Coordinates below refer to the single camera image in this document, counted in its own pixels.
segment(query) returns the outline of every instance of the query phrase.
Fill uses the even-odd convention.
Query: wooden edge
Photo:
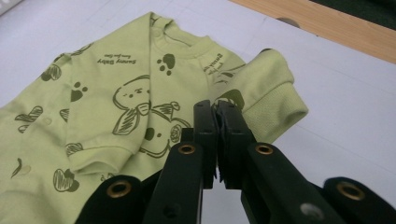
[[[396,63],[396,31],[308,0],[231,0],[336,43]]]

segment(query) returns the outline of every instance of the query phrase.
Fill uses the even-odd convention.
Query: printed fabric
[[[152,12],[63,53],[0,109],[0,223],[73,223],[106,179],[161,170],[206,99],[271,143],[307,113],[292,83],[277,51],[245,63]]]

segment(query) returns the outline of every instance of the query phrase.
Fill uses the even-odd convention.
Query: white surface
[[[149,11],[250,61],[278,49],[308,105],[275,145],[311,182],[346,176],[396,206],[396,65],[224,0],[25,0],[0,17],[0,106],[52,60]],[[239,191],[206,190],[204,224],[248,223]]]

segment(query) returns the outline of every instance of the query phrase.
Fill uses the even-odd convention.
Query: onesie sleeve
[[[266,49],[213,90],[210,99],[237,105],[256,139],[273,143],[308,112],[293,82],[283,56]]]

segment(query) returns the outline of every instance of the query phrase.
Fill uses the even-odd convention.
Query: sleeve cuff
[[[256,139],[271,144],[307,113],[292,83],[286,82],[264,95],[243,116]]]

